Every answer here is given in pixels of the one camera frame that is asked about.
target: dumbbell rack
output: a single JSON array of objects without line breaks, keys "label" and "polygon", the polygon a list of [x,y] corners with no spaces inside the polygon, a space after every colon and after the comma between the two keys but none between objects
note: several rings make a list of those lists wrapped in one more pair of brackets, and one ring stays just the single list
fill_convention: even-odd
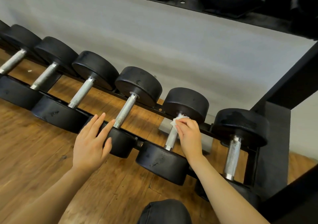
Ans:
[{"label": "dumbbell rack", "polygon": [[[9,46],[0,47],[7,53],[12,53]],[[43,62],[36,58],[30,57],[29,60],[46,67]],[[270,222],[288,223],[288,220],[295,221],[297,218],[301,218],[301,214],[306,211],[308,212],[306,213],[308,218],[312,217],[313,221],[317,220],[318,211],[313,210],[312,202],[318,196],[318,165],[295,182],[287,185],[291,110],[318,90],[317,62],[318,43],[309,49],[251,109],[267,118],[270,123],[270,135],[268,144],[264,147],[242,148],[248,153],[244,185],[252,186],[260,195],[262,203],[259,211]],[[50,81],[42,86],[42,91],[48,91],[62,75],[80,82],[85,81],[70,73],[58,71],[51,77]],[[101,87],[94,87],[127,100],[117,89],[109,91]],[[162,106],[160,104],[156,104],[153,108],[141,103],[136,103],[136,105],[165,118],[173,119],[172,116],[161,110]],[[203,123],[199,125],[199,128],[201,133],[222,141],[217,133],[212,132],[212,126],[212,124]],[[135,148],[139,150],[141,144],[146,140],[133,133],[126,132],[137,139]],[[189,170],[188,175],[197,178],[192,170]]]}]

